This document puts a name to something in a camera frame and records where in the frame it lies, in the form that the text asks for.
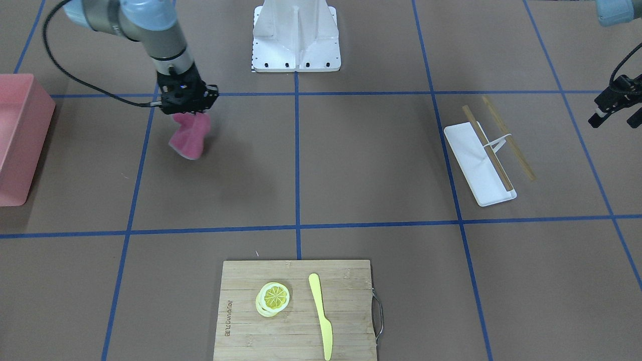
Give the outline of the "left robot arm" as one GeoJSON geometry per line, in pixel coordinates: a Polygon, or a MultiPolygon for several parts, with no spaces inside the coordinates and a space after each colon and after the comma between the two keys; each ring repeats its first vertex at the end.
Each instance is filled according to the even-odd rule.
{"type": "MultiPolygon", "coordinates": [[[[633,22],[641,17],[640,1],[596,1],[597,18],[601,26],[633,22]]],[[[620,73],[623,65],[641,49],[639,43],[621,60],[608,78],[608,85],[596,96],[596,110],[589,118],[592,128],[598,128],[609,117],[623,109],[640,105],[641,75],[629,77],[620,73]]]]}

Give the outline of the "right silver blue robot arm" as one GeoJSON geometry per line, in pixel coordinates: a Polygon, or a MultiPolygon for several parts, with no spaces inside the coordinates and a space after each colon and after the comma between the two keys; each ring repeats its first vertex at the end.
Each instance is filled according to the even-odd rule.
{"type": "Polygon", "coordinates": [[[77,25],[141,43],[156,70],[158,107],[165,114],[203,113],[218,98],[191,55],[171,1],[63,1],[60,9],[77,25]]]}

